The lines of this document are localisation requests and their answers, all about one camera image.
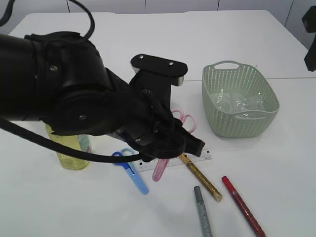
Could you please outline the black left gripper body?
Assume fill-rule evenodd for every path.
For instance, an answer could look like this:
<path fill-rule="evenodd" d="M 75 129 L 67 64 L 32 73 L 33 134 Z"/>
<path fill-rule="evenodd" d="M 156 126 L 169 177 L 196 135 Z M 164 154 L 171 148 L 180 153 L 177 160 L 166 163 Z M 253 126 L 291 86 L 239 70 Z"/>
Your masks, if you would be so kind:
<path fill-rule="evenodd" d="M 204 142 L 170 110 L 172 86 L 180 86 L 185 63 L 136 55 L 136 74 L 125 82 L 106 68 L 87 37 L 75 32 L 26 35 L 36 67 L 34 107 L 27 117 L 48 124 L 55 135 L 108 135 L 138 154 L 129 161 L 200 156 Z"/>

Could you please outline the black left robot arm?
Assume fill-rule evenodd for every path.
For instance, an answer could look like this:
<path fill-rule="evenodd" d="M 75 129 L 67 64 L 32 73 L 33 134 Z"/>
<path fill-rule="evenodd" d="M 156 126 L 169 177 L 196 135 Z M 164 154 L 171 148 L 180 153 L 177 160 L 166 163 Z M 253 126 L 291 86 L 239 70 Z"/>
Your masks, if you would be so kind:
<path fill-rule="evenodd" d="M 58 153 L 116 163 L 200 156 L 204 142 L 170 110 L 172 86 L 180 86 L 185 63 L 138 54 L 136 74 L 125 82 L 106 68 L 96 47 L 75 32 L 0 37 L 0 127 Z M 81 152 L 16 124 L 43 121 L 54 135 L 91 135 L 126 142 L 126 158 Z"/>

